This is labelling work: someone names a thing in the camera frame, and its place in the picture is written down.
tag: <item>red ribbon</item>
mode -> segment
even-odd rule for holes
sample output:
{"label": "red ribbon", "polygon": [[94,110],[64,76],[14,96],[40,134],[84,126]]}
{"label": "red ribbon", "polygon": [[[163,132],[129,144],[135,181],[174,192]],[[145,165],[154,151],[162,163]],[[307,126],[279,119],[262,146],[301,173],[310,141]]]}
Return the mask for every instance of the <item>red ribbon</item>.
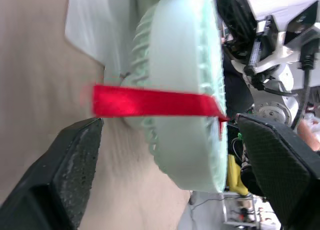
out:
{"label": "red ribbon", "polygon": [[99,118],[138,116],[206,116],[229,119],[209,95],[95,85],[93,112]]}

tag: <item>wire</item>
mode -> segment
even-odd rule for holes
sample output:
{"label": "wire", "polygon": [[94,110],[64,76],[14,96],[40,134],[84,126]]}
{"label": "wire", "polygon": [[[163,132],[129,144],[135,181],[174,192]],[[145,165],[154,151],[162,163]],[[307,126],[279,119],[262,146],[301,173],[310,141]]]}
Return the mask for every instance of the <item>wire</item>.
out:
{"label": "wire", "polygon": [[235,156],[242,162],[242,158],[239,157],[239,155],[238,155],[238,153],[237,153],[237,151],[236,151],[236,149],[235,149],[235,143],[236,143],[237,141],[242,141],[242,140],[241,140],[239,137],[236,137],[236,138],[232,139],[232,141],[231,141],[231,146],[232,146],[232,150],[233,150]]}
{"label": "wire", "polygon": [[310,71],[315,68],[315,54],[319,52],[320,38],[315,38],[301,47],[300,51],[300,64],[301,69],[304,71],[303,77],[303,87],[304,94],[302,96],[301,102],[299,104],[298,112],[292,122],[291,129],[295,130],[307,107],[310,94]]}
{"label": "wire", "polygon": [[307,107],[307,103],[309,100],[309,94],[310,94],[310,69],[309,68],[304,69],[303,86],[304,86],[304,94],[299,104],[298,111],[291,125],[291,129],[293,130],[295,130],[298,127],[305,113],[305,109]]}
{"label": "wire", "polygon": [[298,96],[298,94],[294,93],[294,92],[277,91],[277,90],[273,90],[270,88],[265,88],[264,91],[267,93],[270,93],[270,94],[275,94],[275,95],[283,96],[283,97],[296,97],[296,96]]}
{"label": "wire", "polygon": [[221,202],[221,201],[223,201],[225,199],[242,199],[242,198],[244,198],[244,197],[243,196],[238,196],[238,197],[226,196],[226,197],[224,197],[222,199],[212,198],[212,199],[207,199],[207,200],[205,200],[204,202],[202,202],[202,203],[200,203],[198,205],[195,205],[192,209],[190,209],[190,218],[191,218],[191,221],[192,221],[192,230],[197,230],[197,224],[196,224],[196,221],[194,219],[194,210],[197,207],[205,204],[208,201],[219,201],[219,202]]}

